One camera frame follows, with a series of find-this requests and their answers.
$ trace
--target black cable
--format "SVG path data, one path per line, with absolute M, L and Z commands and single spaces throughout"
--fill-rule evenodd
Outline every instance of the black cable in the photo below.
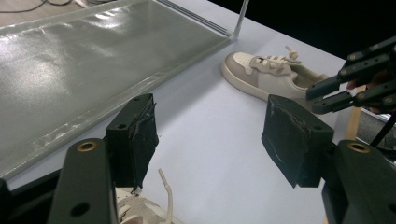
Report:
M 56 7 L 61 7 L 61 6 L 66 6 L 68 4 L 70 4 L 71 2 L 73 2 L 73 0 L 67 0 L 67 2 L 65 3 L 51 3 L 49 0 L 42 0 L 42 3 L 40 3 L 40 5 L 36 6 L 36 7 L 32 7 L 29 9 L 25 9 L 25 10 L 17 10 L 17 11 L 0 11 L 0 13 L 22 13 L 22 12 L 30 12 L 33 11 L 39 7 L 42 7 L 44 4 L 49 3 L 50 5 L 56 6 Z
M 389 133 L 389 131 L 392 130 L 395 123 L 396 123 L 396 112 L 393 112 L 392 115 L 390 115 L 390 118 L 388 119 L 387 123 L 385 123 L 381 131 L 379 131 L 379 133 L 376 135 L 370 146 L 377 147 L 378 144 L 382 141 L 382 139 Z

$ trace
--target white table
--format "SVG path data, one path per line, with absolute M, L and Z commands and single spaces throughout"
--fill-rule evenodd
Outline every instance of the white table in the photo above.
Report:
M 224 8 L 202 10 L 236 18 Z M 245 19 L 236 42 L 152 92 L 160 144 L 144 182 L 146 197 L 166 209 L 167 194 L 157 172 L 162 168 L 173 190 L 174 215 L 186 224 L 323 223 L 321 188 L 293 189 L 262 145 L 266 103 L 232 87 L 220 72 L 222 60 L 233 51 L 286 55 L 286 45 L 298 50 L 299 60 L 318 73 L 335 75 L 344 63 Z M 335 129 L 334 142 L 344 137 L 348 114 L 344 110 L 320 116 Z M 68 147 L 81 139 L 104 137 L 114 117 L 10 179 L 8 185 L 15 189 L 61 168 Z

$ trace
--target dark backdrop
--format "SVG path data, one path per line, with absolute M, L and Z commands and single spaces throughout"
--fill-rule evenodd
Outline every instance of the dark backdrop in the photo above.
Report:
M 242 0 L 209 0 L 239 13 Z M 247 17 L 345 59 L 396 35 L 393 4 L 382 0 L 250 0 Z

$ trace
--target shoe sole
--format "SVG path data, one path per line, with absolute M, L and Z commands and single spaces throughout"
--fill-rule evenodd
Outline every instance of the shoe sole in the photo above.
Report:
M 254 97 L 257 97 L 259 99 L 264 100 L 265 102 L 268 102 L 268 92 L 263 91 L 259 88 L 256 88 L 248 83 L 246 83 L 245 81 L 237 78 L 225 65 L 225 63 L 223 63 L 221 65 L 221 71 L 222 74 L 224 76 L 224 78 L 235 88 L 237 88 L 238 90 L 252 95 Z

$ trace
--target table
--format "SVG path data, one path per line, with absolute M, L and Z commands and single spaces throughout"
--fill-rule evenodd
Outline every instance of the table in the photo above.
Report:
M 236 17 L 225 8 L 218 17 Z M 261 134 L 266 103 L 232 87 L 221 75 L 222 60 L 233 51 L 255 55 L 299 52 L 308 68 L 335 75 L 344 60 L 297 39 L 245 19 L 239 38 L 162 84 L 152 93 L 157 103 L 160 144 L 151 161 L 143 194 L 166 208 L 167 194 L 157 170 L 162 168 L 174 194 L 174 215 L 185 223 L 322 223 L 318 189 L 293 189 L 267 155 Z M 320 116 L 345 135 L 349 110 Z M 11 189 L 62 167 L 66 150 L 78 140 L 102 138 L 99 123 L 76 140 L 8 181 Z

